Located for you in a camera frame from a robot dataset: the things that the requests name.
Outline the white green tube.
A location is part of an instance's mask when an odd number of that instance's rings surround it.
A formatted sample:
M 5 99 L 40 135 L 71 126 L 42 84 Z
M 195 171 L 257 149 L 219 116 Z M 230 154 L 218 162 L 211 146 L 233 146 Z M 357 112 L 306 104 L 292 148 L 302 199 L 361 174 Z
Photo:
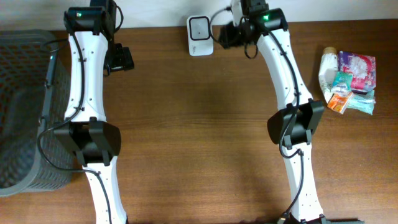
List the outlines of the white green tube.
M 326 47 L 323 49 L 323 55 L 320 62 L 320 69 L 318 73 L 318 80 L 321 91 L 328 103 L 333 94 L 331 92 L 332 84 L 335 80 L 335 75 L 338 71 L 338 55 L 334 47 Z

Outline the small teal tissue pack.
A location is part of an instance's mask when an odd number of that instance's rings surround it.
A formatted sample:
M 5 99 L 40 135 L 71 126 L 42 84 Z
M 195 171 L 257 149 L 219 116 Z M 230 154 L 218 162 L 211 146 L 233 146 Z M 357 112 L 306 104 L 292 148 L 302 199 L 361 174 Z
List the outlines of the small teal tissue pack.
M 352 73 L 337 72 L 332 84 L 331 92 L 342 97 L 348 96 L 351 93 L 352 81 Z

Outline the orange tissue pack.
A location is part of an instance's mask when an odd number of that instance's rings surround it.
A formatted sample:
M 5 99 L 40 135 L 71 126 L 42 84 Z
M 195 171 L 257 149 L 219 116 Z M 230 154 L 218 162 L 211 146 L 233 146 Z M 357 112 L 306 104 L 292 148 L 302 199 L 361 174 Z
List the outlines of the orange tissue pack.
M 327 107 L 332 111 L 343 114 L 349 104 L 349 101 L 354 97 L 354 93 L 349 93 L 347 96 L 340 96 L 334 94 L 328 102 Z

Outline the red purple tissue pack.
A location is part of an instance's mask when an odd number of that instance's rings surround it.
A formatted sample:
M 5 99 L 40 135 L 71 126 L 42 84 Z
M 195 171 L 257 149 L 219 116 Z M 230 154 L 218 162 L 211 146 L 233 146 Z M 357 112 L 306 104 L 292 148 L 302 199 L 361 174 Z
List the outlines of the red purple tissue pack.
M 376 58 L 350 52 L 338 52 L 338 69 L 353 76 L 351 90 L 366 94 L 376 87 Z

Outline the teal wipes packet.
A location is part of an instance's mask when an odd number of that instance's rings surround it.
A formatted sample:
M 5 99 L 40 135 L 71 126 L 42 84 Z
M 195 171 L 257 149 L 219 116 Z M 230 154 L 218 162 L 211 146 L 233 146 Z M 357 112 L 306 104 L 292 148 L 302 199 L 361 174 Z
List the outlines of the teal wipes packet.
M 364 113 L 373 114 L 376 99 L 374 97 L 375 91 L 372 90 L 365 95 L 354 94 L 352 99 L 349 100 L 348 109 L 359 110 Z

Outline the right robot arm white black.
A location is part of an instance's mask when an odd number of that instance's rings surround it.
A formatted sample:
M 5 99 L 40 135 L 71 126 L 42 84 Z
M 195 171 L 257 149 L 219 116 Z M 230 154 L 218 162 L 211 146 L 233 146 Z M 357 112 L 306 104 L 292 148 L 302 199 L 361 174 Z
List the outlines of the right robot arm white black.
M 284 13 L 254 0 L 231 1 L 226 11 L 233 20 L 220 29 L 218 43 L 225 49 L 255 45 L 276 93 L 277 112 L 268 119 L 267 130 L 284 160 L 292 200 L 278 223 L 330 223 L 318 199 L 312 167 L 313 135 L 324 105 L 313 99 L 302 80 Z

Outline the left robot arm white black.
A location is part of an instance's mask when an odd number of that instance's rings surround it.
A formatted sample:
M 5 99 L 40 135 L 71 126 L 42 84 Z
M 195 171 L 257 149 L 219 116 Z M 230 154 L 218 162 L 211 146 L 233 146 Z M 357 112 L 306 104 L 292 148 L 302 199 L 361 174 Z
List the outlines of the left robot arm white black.
M 116 171 L 121 132 L 107 122 L 103 104 L 104 77 L 134 68 L 129 48 L 114 41 L 121 28 L 116 17 L 122 14 L 112 0 L 92 0 L 64 13 L 72 56 L 70 96 L 65 120 L 53 133 L 88 179 L 97 223 L 128 222 Z

